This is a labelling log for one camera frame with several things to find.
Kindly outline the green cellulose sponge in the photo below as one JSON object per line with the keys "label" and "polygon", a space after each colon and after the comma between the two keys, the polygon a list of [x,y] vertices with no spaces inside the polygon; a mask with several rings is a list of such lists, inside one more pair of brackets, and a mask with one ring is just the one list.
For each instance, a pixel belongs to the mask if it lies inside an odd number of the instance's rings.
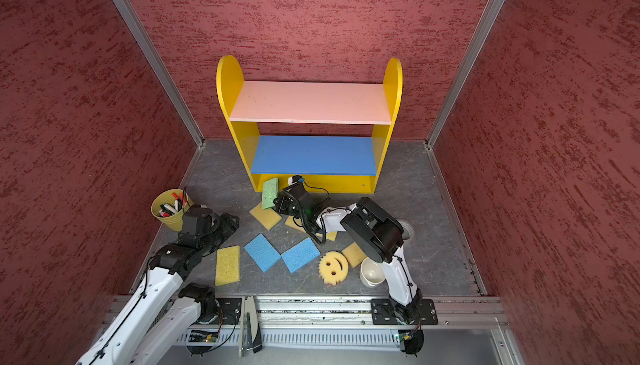
{"label": "green cellulose sponge", "polygon": [[274,201],[278,198],[279,180],[271,178],[263,183],[262,190],[262,209],[269,209],[275,206]]}

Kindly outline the tan sponge green scrub back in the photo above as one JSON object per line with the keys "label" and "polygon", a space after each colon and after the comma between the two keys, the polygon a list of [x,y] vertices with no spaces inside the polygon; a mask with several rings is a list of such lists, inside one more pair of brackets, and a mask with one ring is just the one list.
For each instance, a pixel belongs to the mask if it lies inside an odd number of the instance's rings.
{"label": "tan sponge green scrub back", "polygon": [[261,204],[252,208],[249,213],[268,231],[282,220],[281,215],[271,208],[262,208]]}

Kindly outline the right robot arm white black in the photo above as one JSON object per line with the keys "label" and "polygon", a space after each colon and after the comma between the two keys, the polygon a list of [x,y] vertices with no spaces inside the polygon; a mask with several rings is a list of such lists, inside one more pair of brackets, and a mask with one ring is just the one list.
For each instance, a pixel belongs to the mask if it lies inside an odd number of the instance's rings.
{"label": "right robot arm white black", "polygon": [[382,265],[396,320],[406,325],[420,324],[418,306],[422,294],[406,265],[401,223],[371,198],[360,198],[348,206],[326,207],[323,202],[314,201],[311,189],[297,175],[268,203],[276,213],[298,220],[316,243],[326,243],[328,232],[348,233],[367,257]]}

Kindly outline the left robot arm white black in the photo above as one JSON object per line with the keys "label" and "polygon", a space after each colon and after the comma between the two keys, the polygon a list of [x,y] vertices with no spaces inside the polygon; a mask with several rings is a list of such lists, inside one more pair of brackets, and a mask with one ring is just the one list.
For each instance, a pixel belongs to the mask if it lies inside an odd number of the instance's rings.
{"label": "left robot arm white black", "polygon": [[240,226],[235,215],[195,205],[183,213],[178,239],[158,250],[123,310],[79,364],[157,364],[195,323],[223,324],[212,287],[190,283],[190,273]]}

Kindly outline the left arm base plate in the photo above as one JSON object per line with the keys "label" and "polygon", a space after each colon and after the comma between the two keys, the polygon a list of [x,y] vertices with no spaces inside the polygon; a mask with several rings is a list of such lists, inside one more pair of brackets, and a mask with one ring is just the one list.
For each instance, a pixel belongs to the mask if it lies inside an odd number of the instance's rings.
{"label": "left arm base plate", "polygon": [[242,307],[241,298],[208,298],[200,303],[201,313],[196,324],[235,325]]}

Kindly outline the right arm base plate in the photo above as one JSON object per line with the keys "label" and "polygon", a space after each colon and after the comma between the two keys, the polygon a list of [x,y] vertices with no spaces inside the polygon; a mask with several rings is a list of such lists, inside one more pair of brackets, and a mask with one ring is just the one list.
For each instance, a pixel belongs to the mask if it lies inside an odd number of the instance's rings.
{"label": "right arm base plate", "polygon": [[438,325],[438,315],[431,299],[420,299],[406,307],[390,298],[374,298],[370,304],[374,325]]}

